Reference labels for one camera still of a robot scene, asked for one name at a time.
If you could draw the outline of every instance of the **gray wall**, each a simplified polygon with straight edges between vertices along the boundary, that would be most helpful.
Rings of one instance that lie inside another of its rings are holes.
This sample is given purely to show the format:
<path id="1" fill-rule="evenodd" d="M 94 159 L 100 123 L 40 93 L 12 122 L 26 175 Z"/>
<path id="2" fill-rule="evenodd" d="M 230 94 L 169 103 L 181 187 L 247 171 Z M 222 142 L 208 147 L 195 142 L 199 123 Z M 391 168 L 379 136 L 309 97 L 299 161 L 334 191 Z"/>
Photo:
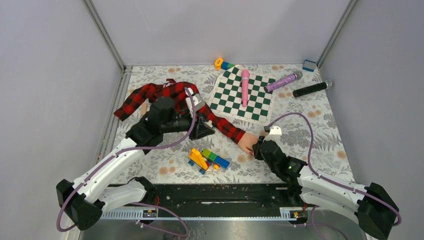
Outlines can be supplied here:
<path id="1" fill-rule="evenodd" d="M 322 75 L 359 183 L 381 184 L 403 223 L 390 239 L 422 239 L 424 1 L 360 1 Z"/>
<path id="2" fill-rule="evenodd" d="M 128 65 L 317 61 L 349 0 L 93 0 Z"/>
<path id="3" fill-rule="evenodd" d="M 59 240 L 56 184 L 93 163 L 120 71 L 82 1 L 2 1 L 0 239 Z"/>

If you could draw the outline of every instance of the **black microphone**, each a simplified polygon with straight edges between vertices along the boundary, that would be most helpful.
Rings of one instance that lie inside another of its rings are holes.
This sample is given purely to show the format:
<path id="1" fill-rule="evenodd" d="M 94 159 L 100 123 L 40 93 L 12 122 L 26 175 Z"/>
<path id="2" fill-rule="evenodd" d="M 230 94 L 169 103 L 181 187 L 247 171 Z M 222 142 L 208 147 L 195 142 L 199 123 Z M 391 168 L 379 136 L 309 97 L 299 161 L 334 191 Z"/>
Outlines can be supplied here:
<path id="1" fill-rule="evenodd" d="M 317 83 L 312 86 L 307 86 L 304 88 L 300 88 L 293 91 L 293 97 L 298 98 L 306 94 L 315 93 L 324 89 L 329 89 L 333 86 L 333 82 L 331 80 L 326 80 L 321 83 Z"/>

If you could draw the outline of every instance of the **chessboard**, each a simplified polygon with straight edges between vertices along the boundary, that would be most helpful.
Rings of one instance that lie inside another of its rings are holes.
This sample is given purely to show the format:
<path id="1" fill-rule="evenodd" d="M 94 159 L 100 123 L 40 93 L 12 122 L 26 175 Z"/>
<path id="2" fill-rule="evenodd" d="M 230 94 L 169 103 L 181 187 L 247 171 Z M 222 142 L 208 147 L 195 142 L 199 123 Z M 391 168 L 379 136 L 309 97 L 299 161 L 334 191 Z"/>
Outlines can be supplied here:
<path id="1" fill-rule="evenodd" d="M 231 117 L 265 126 L 271 121 L 274 94 L 264 87 L 275 82 L 274 78 L 250 73 L 247 106 L 242 104 L 242 70 L 236 65 L 216 79 L 210 95 L 209 106 L 216 115 Z"/>

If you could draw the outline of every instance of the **purple glitter microphone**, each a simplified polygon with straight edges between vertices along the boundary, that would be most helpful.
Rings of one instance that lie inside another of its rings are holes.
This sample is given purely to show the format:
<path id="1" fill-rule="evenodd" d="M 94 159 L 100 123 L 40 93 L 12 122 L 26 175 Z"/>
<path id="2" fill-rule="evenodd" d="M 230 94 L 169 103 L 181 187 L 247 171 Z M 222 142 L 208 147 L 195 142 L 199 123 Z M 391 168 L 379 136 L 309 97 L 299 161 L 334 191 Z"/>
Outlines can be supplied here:
<path id="1" fill-rule="evenodd" d="M 271 84 L 264 86 L 263 88 L 265 89 L 266 93 L 269 93 L 275 89 L 281 88 L 282 86 L 293 82 L 294 80 L 301 79 L 302 76 L 303 74 L 301 71 L 295 71 L 292 74 L 281 78 L 280 80 L 277 80 Z"/>

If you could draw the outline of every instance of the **floral tablecloth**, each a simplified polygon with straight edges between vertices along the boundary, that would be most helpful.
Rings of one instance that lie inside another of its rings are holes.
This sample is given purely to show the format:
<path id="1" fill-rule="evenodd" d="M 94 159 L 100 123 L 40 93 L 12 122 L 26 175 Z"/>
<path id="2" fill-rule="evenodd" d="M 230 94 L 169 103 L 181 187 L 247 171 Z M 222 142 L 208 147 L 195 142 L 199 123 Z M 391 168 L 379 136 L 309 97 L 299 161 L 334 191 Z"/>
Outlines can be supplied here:
<path id="1" fill-rule="evenodd" d="M 257 75 L 274 76 L 279 79 L 301 70 L 301 64 L 260 64 L 241 65 Z M 191 82 L 197 85 L 202 98 L 207 102 L 214 88 L 217 76 L 223 70 L 216 70 L 213 65 L 181 65 L 181 66 L 135 66 L 132 69 L 126 97 L 137 88 L 147 84 L 163 84 L 165 79 L 173 78 L 177 82 Z M 293 90 L 313 85 L 322 81 L 319 71 L 303 71 L 303 77 L 285 87 L 274 90 L 276 94 L 272 119 L 282 114 L 297 112 L 304 114 L 310 121 L 314 133 L 314 144 L 311 162 L 315 169 L 337 178 L 354 181 L 351 167 L 340 138 L 336 120 L 331 111 L 325 91 L 315 92 L 298 99 L 292 96 Z M 120 122 L 114 146 L 124 138 L 125 133 L 142 116 L 137 110 L 124 122 Z M 249 133 L 264 134 L 264 127 L 238 119 L 228 119 L 235 126 Z M 307 159 L 310 144 L 310 133 L 305 121 L 296 115 L 281 119 L 276 125 L 282 128 L 282 136 L 278 145 L 289 156 L 301 160 Z M 163 143 L 166 145 L 180 139 L 185 133 L 166 134 Z M 200 151 L 210 149 L 230 161 L 227 170 L 209 168 L 206 174 L 188 164 L 189 152 L 192 148 Z M 255 160 L 245 154 L 235 143 L 216 129 L 214 135 L 199 140 L 186 139 L 181 144 L 161 150 L 152 150 L 142 159 L 124 170 L 114 181 L 116 184 L 126 183 L 132 177 L 146 177 L 154 184 L 197 184 L 197 183 L 279 183 L 281 180 L 271 173 L 264 161 Z"/>

